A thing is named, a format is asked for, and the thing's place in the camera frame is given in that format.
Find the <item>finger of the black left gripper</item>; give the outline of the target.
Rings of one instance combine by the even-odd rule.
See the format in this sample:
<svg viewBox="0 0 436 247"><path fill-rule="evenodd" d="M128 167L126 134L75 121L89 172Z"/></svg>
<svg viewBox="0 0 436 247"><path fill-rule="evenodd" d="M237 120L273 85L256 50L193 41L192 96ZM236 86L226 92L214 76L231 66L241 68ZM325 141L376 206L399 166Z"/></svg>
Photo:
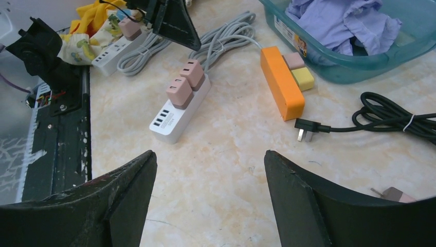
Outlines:
<svg viewBox="0 0 436 247"><path fill-rule="evenodd" d="M193 51L201 48L200 38L184 1L149 1L146 20L155 34Z"/></svg>

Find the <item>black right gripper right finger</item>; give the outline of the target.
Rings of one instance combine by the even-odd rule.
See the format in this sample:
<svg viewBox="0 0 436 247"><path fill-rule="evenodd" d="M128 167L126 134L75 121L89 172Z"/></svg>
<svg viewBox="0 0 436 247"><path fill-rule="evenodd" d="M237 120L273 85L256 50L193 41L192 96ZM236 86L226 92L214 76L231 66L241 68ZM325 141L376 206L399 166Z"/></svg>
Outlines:
<svg viewBox="0 0 436 247"><path fill-rule="evenodd" d="M272 150L264 166L282 246L435 246L435 198L365 195Z"/></svg>

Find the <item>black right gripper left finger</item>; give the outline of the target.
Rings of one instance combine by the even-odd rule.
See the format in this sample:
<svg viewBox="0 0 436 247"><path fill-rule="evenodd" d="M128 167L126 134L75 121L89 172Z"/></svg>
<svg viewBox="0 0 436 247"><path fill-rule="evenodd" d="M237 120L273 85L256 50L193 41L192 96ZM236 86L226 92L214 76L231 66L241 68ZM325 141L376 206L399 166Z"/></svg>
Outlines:
<svg viewBox="0 0 436 247"><path fill-rule="evenodd" d="M1 206L1 246L139 246L157 174L149 150L40 201Z"/></svg>

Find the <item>white power strip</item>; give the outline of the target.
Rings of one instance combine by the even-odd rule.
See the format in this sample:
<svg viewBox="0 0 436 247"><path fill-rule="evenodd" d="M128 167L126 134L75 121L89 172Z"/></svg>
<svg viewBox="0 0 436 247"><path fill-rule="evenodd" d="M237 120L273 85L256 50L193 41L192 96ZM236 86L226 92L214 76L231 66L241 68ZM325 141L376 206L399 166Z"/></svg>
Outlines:
<svg viewBox="0 0 436 247"><path fill-rule="evenodd" d="M193 99L185 109L177 109L167 100L150 123L149 130L162 142L177 143L210 89L211 82L208 75L205 75L203 85L193 93Z"/></svg>
<svg viewBox="0 0 436 247"><path fill-rule="evenodd" d="M92 66L107 77L112 75L117 71L118 61L127 53L137 49L145 41L148 34L148 32L142 32L132 41L122 36L98 55L92 61Z"/></svg>

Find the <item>pink usb plug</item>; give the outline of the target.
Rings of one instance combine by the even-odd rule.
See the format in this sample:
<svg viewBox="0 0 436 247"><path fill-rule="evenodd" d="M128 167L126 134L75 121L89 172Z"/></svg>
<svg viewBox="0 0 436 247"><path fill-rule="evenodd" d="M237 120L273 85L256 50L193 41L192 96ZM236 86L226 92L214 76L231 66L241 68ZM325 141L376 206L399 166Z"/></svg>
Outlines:
<svg viewBox="0 0 436 247"><path fill-rule="evenodd" d="M412 203L416 201L415 198L409 196L408 194L402 192L401 190L395 187L389 187L383 192L379 192L372 187L370 188L370 190L384 200L395 201L400 203Z"/></svg>
<svg viewBox="0 0 436 247"><path fill-rule="evenodd" d="M180 76L187 79L193 91L198 91L204 83L205 73L200 62L189 59L179 71Z"/></svg>

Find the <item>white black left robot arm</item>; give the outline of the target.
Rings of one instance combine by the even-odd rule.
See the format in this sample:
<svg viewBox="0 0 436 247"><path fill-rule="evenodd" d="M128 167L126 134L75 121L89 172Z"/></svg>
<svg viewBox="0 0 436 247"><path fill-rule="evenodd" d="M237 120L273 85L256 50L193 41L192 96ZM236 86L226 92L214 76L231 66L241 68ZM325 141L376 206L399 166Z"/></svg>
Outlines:
<svg viewBox="0 0 436 247"><path fill-rule="evenodd" d="M188 14L184 1L127 1L127 8L138 10L141 20L154 34L198 51L200 38ZM40 77L52 91L50 115L63 115L82 107L83 82L71 65L58 54L62 41L40 18L31 17L28 30L18 30L11 41L3 40L6 50L22 60L26 71Z"/></svg>

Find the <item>pink usb plug on white strip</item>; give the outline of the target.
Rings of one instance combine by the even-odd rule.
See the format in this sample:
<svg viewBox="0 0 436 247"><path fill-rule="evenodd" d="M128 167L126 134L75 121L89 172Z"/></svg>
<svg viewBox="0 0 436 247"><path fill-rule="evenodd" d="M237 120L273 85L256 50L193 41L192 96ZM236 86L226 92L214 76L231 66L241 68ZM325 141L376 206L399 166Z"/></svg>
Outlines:
<svg viewBox="0 0 436 247"><path fill-rule="evenodd" d="M200 62L189 59L179 71L180 76L187 79L193 91L198 91L204 83L205 73Z"/></svg>

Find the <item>yellow plug on orange strip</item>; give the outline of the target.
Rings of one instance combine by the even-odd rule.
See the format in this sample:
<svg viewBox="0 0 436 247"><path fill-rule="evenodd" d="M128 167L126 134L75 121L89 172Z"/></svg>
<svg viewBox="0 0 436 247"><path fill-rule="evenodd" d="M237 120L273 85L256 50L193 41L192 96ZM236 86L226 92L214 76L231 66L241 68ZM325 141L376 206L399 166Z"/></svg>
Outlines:
<svg viewBox="0 0 436 247"><path fill-rule="evenodd" d="M291 70L291 73L300 89L300 91L307 91L314 87L315 78L307 67Z"/></svg>

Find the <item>yellow patterned cloth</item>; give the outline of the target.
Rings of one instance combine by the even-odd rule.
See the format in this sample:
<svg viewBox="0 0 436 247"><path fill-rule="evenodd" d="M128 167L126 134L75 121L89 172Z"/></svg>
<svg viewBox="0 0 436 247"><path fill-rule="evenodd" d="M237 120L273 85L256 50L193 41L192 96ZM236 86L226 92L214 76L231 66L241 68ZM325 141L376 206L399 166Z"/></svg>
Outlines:
<svg viewBox="0 0 436 247"><path fill-rule="evenodd" d="M119 22L129 15L140 20L141 13L126 7L125 1L95 1L77 9L68 34L60 34L58 57L72 65L91 65L103 51L122 37Z"/></svg>

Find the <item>orange power strip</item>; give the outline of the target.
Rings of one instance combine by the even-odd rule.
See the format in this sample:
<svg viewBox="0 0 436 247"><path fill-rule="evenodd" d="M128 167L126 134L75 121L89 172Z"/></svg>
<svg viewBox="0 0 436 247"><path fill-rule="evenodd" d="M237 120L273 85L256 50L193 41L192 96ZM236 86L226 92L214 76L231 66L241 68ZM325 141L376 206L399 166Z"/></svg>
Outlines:
<svg viewBox="0 0 436 247"><path fill-rule="evenodd" d="M305 99L278 47L261 49L260 66L282 119L300 118Z"/></svg>

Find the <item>purple cloth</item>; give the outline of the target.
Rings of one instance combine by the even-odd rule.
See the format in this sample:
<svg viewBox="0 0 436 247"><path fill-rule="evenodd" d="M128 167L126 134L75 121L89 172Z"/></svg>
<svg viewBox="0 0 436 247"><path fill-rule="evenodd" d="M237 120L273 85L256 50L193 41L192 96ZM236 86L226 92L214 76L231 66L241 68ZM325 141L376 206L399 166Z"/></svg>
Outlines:
<svg viewBox="0 0 436 247"><path fill-rule="evenodd" d="M291 1L285 14L326 49L352 56L354 46L373 56L387 52L402 22L380 12L382 1Z"/></svg>

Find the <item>teal plastic basin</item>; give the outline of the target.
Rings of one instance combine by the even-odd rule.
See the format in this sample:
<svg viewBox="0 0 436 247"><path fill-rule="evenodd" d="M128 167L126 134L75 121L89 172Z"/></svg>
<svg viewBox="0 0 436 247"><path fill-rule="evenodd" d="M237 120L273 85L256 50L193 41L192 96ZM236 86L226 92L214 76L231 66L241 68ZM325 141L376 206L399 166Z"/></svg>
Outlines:
<svg viewBox="0 0 436 247"><path fill-rule="evenodd" d="M290 1L261 1L274 33L321 78L351 84L386 73L435 50L435 1L384 1L380 11L402 22L390 49L370 56L357 38L350 38L352 54L329 50L301 29L285 13Z"/></svg>

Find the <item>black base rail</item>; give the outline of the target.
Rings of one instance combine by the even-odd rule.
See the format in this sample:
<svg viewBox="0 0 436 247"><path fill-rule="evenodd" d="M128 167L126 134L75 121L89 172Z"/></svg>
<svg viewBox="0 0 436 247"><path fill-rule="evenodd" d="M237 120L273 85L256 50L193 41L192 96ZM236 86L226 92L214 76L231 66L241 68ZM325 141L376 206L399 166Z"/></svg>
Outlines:
<svg viewBox="0 0 436 247"><path fill-rule="evenodd" d="M37 89L15 201L37 201L92 180L90 73L75 68L78 107L61 103L46 83Z"/></svg>

